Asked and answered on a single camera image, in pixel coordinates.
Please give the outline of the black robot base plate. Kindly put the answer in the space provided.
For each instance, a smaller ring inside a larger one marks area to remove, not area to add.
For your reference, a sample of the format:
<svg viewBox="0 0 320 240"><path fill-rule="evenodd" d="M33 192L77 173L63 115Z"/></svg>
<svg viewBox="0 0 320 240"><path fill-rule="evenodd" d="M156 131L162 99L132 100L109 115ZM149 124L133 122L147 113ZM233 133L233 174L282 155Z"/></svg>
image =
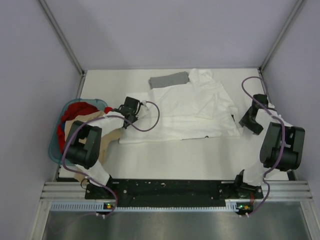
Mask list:
<svg viewBox="0 0 320 240"><path fill-rule="evenodd" d="M234 181L114 179L110 191L92 183L86 187L87 200L118 199L118 206L178 208L223 207L228 199L260 200L261 187L255 192L238 191Z"/></svg>

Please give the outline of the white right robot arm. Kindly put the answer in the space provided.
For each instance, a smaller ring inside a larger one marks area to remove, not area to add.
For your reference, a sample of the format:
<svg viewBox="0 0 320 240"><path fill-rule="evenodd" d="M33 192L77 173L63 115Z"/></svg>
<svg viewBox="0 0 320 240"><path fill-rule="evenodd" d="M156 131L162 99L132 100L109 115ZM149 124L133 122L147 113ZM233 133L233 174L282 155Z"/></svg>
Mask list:
<svg viewBox="0 0 320 240"><path fill-rule="evenodd" d="M296 170L302 160L306 131L302 127L286 123L277 112L269 107L265 94L255 94L250 108L239 121L241 127L250 130L256 136L263 136L259 151L259 163L243 169L235 177L233 192L239 198L245 198L256 192L263 182L264 172L287 172Z"/></svg>

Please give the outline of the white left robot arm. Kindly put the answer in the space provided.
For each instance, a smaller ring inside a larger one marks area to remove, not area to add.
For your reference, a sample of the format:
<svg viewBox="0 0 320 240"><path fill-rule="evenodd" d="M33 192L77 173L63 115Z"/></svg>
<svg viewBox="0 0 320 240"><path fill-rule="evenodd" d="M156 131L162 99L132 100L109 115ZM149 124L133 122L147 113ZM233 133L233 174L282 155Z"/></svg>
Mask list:
<svg viewBox="0 0 320 240"><path fill-rule="evenodd" d="M127 128L139 118L143 103L138 99L126 97L124 104L112 108L101 116L89 120L75 120L70 127L64 145L62 158L74 164L75 172L91 179L96 185L96 192L102 198L109 198L114 187L112 179L99 161L103 137L115 130Z"/></svg>

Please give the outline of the white daisy print t-shirt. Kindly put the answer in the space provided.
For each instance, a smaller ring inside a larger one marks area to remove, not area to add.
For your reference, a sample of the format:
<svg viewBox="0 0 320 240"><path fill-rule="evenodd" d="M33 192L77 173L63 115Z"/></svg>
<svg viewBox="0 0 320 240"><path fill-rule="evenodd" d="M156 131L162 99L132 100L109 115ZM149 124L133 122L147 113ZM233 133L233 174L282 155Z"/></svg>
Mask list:
<svg viewBox="0 0 320 240"><path fill-rule="evenodd" d="M214 137L240 137L239 113L222 82L209 69L191 69L189 82L128 97L148 101L149 114L126 129L120 144L165 142Z"/></svg>

